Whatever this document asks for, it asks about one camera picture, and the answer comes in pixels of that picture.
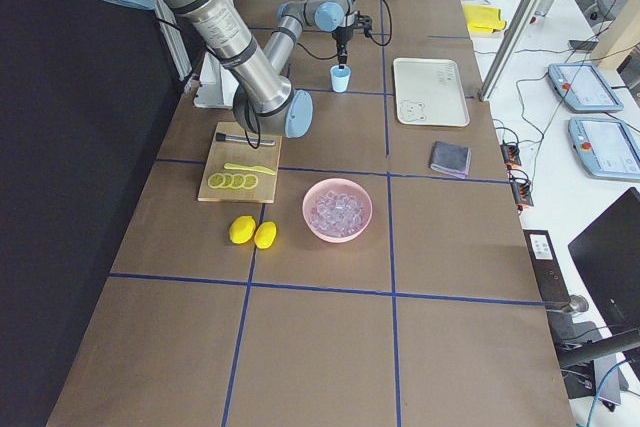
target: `wooden cutting board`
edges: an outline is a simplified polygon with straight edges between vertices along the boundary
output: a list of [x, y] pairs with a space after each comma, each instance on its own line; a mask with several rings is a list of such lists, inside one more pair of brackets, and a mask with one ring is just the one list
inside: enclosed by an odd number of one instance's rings
[[[275, 140], [273, 147], [260, 146], [252, 148], [246, 142], [217, 142], [216, 134], [224, 133], [244, 137], [244, 130], [235, 122], [218, 122], [216, 132], [213, 135], [209, 157], [204, 168], [204, 174], [200, 181], [198, 200], [203, 202], [258, 202], [272, 204], [276, 195], [276, 181], [278, 180], [278, 164], [280, 162], [280, 147], [282, 137], [263, 135], [263, 140]], [[276, 175], [263, 174], [261, 172], [248, 172], [244, 170], [227, 170], [224, 164], [231, 162], [241, 165], [261, 165], [276, 172]], [[258, 185], [255, 189], [212, 189], [207, 185], [207, 180], [216, 172], [229, 174], [255, 174], [258, 177]]]

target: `pink bowl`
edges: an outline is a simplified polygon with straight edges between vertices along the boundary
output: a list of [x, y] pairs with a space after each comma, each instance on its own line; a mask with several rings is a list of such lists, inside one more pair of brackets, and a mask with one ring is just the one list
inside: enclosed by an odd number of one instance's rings
[[[337, 194], [353, 195], [356, 199], [362, 202], [362, 215], [364, 217], [364, 222], [362, 223], [362, 227], [360, 228], [360, 230], [358, 230], [358, 232], [356, 232], [355, 234], [348, 235], [346, 237], [331, 237], [319, 232], [315, 229], [315, 227], [313, 227], [313, 225], [311, 225], [311, 210], [316, 206], [318, 198], [322, 197], [330, 190], [333, 190]], [[351, 182], [347, 179], [325, 179], [321, 182], [318, 182], [307, 191], [304, 199], [302, 200], [302, 216], [304, 217], [304, 221], [307, 223], [307, 226], [309, 226], [309, 229], [311, 229], [311, 232], [313, 232], [322, 240], [335, 244], [348, 242], [359, 236], [364, 231], [364, 229], [367, 228], [369, 222], [371, 222], [372, 213], [373, 205], [371, 204], [371, 197], [369, 197], [367, 191], [355, 182]]]

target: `computer monitor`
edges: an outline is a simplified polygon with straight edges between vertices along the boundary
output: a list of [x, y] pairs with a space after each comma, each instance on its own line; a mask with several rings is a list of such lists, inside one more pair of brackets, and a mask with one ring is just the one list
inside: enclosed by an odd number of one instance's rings
[[[640, 193], [628, 189], [570, 244], [569, 252], [613, 334], [640, 327]], [[627, 351], [640, 359], [640, 348]], [[640, 377], [640, 362], [632, 364]]]

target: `blue cup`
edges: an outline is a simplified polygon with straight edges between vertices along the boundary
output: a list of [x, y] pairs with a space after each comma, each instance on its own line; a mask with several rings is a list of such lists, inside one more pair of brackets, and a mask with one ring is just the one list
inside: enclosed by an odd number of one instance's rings
[[351, 77], [351, 69], [347, 65], [342, 68], [339, 65], [331, 67], [331, 88], [334, 92], [344, 92], [349, 86], [349, 78]]

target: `white table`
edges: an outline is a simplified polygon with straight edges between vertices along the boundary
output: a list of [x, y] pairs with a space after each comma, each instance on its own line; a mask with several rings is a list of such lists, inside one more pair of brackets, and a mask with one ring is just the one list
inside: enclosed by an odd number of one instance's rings
[[[502, 9], [502, 18], [507, 22], [511, 21], [519, 2], [519, 0], [461, 1], [499, 7]], [[546, 18], [538, 18], [535, 23], [529, 25], [516, 51], [522, 49], [563, 51], [569, 49], [569, 39], [584, 40], [592, 35], [593, 31], [574, 0], [555, 0]], [[481, 52], [496, 52], [502, 42], [502, 36], [472, 37], [472, 40], [478, 66], [484, 79], [495, 55]], [[542, 77], [550, 63], [580, 61], [584, 58], [585, 54], [574, 54], [569, 58], [569, 52], [515, 53], [489, 99], [494, 119], [499, 119], [506, 127], [514, 130], [521, 141], [539, 140], [540, 134], [521, 117], [516, 81]], [[611, 86], [624, 85], [615, 70], [603, 71], [603, 74]], [[574, 154], [567, 133], [568, 120], [576, 114], [571, 113], [564, 105], [560, 105], [555, 112], [560, 98], [547, 78], [537, 82], [522, 82], [520, 88], [527, 119], [541, 130], [549, 126], [535, 168], [533, 186], [535, 207], [523, 211], [520, 216], [522, 227], [549, 231], [569, 293], [582, 295], [589, 300], [592, 308], [576, 317], [575, 322], [592, 321], [597, 326], [605, 325], [600, 313], [593, 307], [593, 301], [576, 270], [567, 246], [625, 190], [634, 185], [640, 188], [640, 182], [595, 180], [589, 177]], [[622, 112], [615, 114], [616, 117], [635, 127], [640, 127], [640, 109], [629, 91], [618, 89], [616, 93], [625, 105]], [[497, 133], [498, 138], [502, 139], [503, 132], [497, 131]], [[515, 140], [508, 132], [504, 135], [506, 141]], [[634, 136], [636, 141], [640, 142], [640, 135], [634, 133]], [[520, 146], [522, 169], [529, 176], [534, 175], [537, 148], [537, 145], [531, 144]], [[605, 336], [609, 335], [606, 330], [602, 333]], [[622, 372], [630, 382], [630, 389], [638, 392], [640, 382], [631, 368], [625, 365], [622, 367]], [[622, 420], [624, 412], [628, 413], [630, 409], [636, 409], [630, 417], [635, 419], [635, 423], [629, 425], [637, 425], [637, 419], [640, 418], [640, 400], [631, 395], [624, 396], [622, 400], [626, 407], [616, 410], [614, 414], [616, 418], [613, 422], [618, 426], [627, 425]], [[579, 420], [581, 412], [585, 408], [588, 409], [589, 402], [578, 399], [572, 404], [576, 420]], [[602, 421], [609, 422], [612, 418], [612, 416], [602, 415]]]

